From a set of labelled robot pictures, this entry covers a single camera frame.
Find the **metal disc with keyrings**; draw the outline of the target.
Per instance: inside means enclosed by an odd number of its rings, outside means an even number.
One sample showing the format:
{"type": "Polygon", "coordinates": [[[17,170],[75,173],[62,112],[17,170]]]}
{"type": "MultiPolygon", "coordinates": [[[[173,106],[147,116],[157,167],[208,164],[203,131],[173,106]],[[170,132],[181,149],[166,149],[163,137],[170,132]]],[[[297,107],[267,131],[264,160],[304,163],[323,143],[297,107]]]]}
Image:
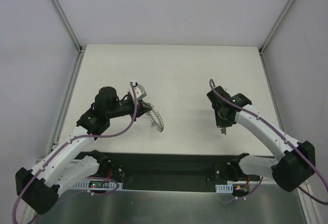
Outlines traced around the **metal disc with keyrings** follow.
{"type": "Polygon", "coordinates": [[[164,131],[164,122],[158,110],[154,108],[154,105],[148,103],[152,108],[151,111],[146,112],[146,116],[150,119],[151,125],[158,131],[164,131]]]}

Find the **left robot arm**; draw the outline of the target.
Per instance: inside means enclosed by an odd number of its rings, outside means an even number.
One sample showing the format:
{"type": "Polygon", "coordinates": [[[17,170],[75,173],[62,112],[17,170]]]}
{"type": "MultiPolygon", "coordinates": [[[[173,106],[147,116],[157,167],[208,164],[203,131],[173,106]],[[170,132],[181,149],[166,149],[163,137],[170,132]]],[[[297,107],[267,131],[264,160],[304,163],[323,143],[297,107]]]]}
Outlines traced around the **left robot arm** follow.
{"type": "Polygon", "coordinates": [[[91,175],[104,177],[108,172],[108,159],[100,152],[91,152],[77,166],[68,165],[98,138],[106,138],[103,133],[109,128],[111,119],[130,116],[134,122],[150,112],[152,106],[143,101],[146,95],[144,87],[137,82],[130,82],[122,99],[118,98],[115,88],[102,87],[62,145],[31,169],[22,167],[16,172],[18,200],[23,200],[37,214],[43,215],[75,182],[91,175]]]}

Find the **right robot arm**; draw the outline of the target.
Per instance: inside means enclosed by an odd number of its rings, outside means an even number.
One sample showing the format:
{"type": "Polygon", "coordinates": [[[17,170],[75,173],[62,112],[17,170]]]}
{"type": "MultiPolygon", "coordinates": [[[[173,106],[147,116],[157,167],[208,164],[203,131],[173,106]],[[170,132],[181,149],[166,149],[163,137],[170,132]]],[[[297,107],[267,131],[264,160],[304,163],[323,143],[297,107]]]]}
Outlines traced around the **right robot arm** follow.
{"type": "Polygon", "coordinates": [[[239,124],[250,131],[272,153],[271,158],[242,153],[228,167],[229,180],[243,180],[248,175],[273,179],[287,192],[294,191],[314,174],[315,148],[277,129],[260,114],[243,94],[230,96],[221,86],[207,93],[222,133],[239,124]]]}

